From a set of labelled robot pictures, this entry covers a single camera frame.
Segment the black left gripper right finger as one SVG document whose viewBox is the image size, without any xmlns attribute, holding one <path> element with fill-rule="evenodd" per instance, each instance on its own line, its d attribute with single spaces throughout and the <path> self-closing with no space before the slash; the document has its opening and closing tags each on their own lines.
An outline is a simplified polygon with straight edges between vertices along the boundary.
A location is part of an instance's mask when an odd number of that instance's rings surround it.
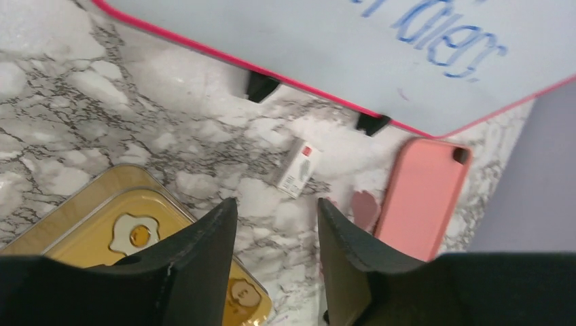
<svg viewBox="0 0 576 326">
<path fill-rule="evenodd" d="M 575 254 L 448 253 L 423 262 L 317 202 L 330 325 L 574 325 Z"/>
</svg>

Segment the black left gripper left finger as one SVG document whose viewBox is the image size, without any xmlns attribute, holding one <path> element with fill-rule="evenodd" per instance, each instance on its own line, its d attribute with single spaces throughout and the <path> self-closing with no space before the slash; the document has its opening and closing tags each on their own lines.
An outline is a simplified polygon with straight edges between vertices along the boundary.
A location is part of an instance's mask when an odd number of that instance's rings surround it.
<svg viewBox="0 0 576 326">
<path fill-rule="evenodd" d="M 1 258 L 2 325 L 220 325 L 237 227 L 227 198 L 112 266 Z"/>
</svg>

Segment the pink silicone tongs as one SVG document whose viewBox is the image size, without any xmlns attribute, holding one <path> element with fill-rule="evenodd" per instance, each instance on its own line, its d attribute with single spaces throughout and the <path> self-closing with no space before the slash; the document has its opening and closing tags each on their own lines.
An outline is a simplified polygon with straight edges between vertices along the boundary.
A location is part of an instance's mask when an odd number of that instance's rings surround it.
<svg viewBox="0 0 576 326">
<path fill-rule="evenodd" d="M 380 216 L 380 206 L 372 193 L 366 190 L 354 191 L 344 216 L 349 222 L 344 222 L 340 215 L 334 216 L 332 224 L 339 233 L 352 230 L 351 225 L 354 224 L 357 228 L 373 236 Z"/>
</svg>

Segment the silver tin lid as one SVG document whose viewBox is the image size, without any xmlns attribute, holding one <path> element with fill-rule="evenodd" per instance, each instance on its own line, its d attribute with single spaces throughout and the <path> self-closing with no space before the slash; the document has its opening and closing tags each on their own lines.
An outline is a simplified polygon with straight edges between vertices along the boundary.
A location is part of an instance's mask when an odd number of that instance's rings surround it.
<svg viewBox="0 0 576 326">
<path fill-rule="evenodd" d="M 146 187 L 114 195 L 43 250 L 48 257 L 82 268 L 111 265 L 193 224 L 176 200 Z M 272 300 L 262 284 L 234 258 L 223 325 L 264 325 Z"/>
</svg>

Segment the gold chocolate box tray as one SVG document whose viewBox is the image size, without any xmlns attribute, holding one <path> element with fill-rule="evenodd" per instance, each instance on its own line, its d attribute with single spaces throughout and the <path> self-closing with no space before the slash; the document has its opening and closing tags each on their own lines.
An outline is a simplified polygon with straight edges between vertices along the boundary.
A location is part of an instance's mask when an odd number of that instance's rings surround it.
<svg viewBox="0 0 576 326">
<path fill-rule="evenodd" d="M 1 249 L 2 255 L 40 255 L 83 218 L 129 189 L 166 196 L 191 222 L 196 218 L 151 173 L 136 164 L 118 164 L 96 176 L 36 224 Z"/>
</svg>

